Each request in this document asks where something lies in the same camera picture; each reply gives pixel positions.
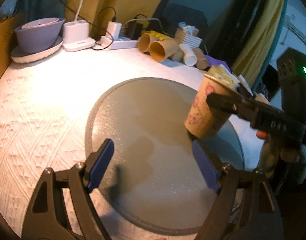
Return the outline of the person hand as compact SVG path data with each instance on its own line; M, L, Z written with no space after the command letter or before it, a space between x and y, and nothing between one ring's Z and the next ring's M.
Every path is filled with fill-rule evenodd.
M283 140L272 137L264 131L257 131L258 139L264 141L257 167L264 173L266 178L274 174L277 162L283 160L286 163L296 163L299 159L300 146L287 146Z

